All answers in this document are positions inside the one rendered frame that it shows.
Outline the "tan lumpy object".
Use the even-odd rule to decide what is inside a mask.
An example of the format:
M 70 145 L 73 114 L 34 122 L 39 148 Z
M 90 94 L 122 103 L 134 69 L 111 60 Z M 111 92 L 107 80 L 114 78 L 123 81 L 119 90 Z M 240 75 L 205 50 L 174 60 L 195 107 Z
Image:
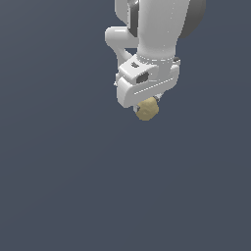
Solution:
M 139 110 L 136 112 L 136 115 L 142 121 L 149 121 L 159 113 L 159 106 L 154 97 L 139 102 L 137 106 Z

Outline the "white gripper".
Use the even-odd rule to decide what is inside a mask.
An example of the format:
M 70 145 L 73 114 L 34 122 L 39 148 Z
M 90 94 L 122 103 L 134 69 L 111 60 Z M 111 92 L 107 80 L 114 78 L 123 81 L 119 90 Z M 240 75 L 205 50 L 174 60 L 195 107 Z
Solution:
M 148 60 L 137 54 L 119 66 L 115 86 L 118 102 L 124 107 L 155 96 L 160 101 L 163 93 L 176 85 L 180 58 Z

